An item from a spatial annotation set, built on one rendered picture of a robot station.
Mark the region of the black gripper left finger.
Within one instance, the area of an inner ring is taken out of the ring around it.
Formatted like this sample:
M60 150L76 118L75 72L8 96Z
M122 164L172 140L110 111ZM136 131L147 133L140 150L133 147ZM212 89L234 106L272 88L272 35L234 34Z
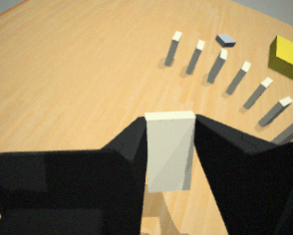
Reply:
M100 209L110 235L140 235L147 120L100 149L0 152L0 215L8 209Z

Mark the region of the yellow rectangular block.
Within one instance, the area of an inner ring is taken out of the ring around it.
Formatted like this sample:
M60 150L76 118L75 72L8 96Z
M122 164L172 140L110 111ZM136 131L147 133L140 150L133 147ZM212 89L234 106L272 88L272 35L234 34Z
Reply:
M293 43L277 35L269 49L268 68L293 80Z

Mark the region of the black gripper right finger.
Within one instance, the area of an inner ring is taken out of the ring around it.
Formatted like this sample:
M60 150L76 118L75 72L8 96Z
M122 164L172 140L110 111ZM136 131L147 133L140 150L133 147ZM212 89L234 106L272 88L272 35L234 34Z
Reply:
M229 235L285 235L293 218L293 141L275 144L195 115L194 149Z

